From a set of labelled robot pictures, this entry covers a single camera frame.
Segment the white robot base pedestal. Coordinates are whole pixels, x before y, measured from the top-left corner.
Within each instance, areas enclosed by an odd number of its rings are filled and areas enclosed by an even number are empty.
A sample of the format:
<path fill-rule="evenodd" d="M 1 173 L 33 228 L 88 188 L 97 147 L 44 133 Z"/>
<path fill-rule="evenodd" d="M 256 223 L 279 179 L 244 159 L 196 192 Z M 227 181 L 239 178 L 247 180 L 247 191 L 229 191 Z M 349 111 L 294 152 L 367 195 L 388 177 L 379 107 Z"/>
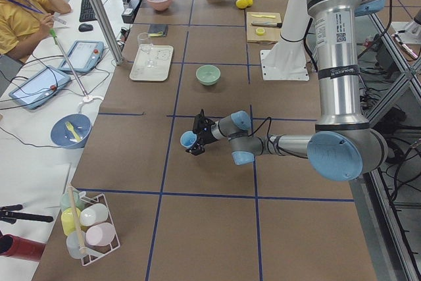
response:
<path fill-rule="evenodd" d="M 279 41 L 270 50 L 260 52 L 264 80 L 309 80 L 304 48 L 309 21 L 307 0 L 288 0 Z"/>

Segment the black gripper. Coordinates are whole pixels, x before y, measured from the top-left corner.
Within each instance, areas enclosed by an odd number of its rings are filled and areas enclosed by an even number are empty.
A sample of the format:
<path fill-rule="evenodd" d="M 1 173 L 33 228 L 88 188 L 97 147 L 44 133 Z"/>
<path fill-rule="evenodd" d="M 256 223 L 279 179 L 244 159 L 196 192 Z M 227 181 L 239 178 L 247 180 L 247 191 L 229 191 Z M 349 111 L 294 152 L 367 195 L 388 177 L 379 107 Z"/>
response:
<path fill-rule="evenodd" d="M 198 141 L 186 149 L 187 153 L 198 156 L 205 152 L 205 145 L 214 143 L 216 138 L 212 134 L 212 127 L 214 123 L 206 123 L 206 116 L 204 110 L 195 116 L 193 121 L 192 132 L 197 134 Z"/>

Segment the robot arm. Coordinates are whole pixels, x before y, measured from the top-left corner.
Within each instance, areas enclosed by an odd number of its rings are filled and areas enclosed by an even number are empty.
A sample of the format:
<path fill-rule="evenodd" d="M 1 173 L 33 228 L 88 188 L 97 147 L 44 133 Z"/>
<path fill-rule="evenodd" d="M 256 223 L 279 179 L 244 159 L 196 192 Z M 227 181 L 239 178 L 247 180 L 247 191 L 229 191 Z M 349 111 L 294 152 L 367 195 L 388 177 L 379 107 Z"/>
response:
<path fill-rule="evenodd" d="M 378 168 L 387 157 L 387 144 L 371 129 L 360 109 L 355 18 L 380 11 L 385 0 L 289 0 L 279 42 L 261 57 L 265 79 L 290 80 L 305 69 L 303 44 L 315 27 L 321 116 L 312 135 L 251 133 L 244 111 L 218 121 L 203 113 L 182 134 L 188 153 L 200 155 L 207 144 L 227 139 L 237 165 L 259 155 L 292 155 L 308 159 L 323 177 L 348 181 Z"/>

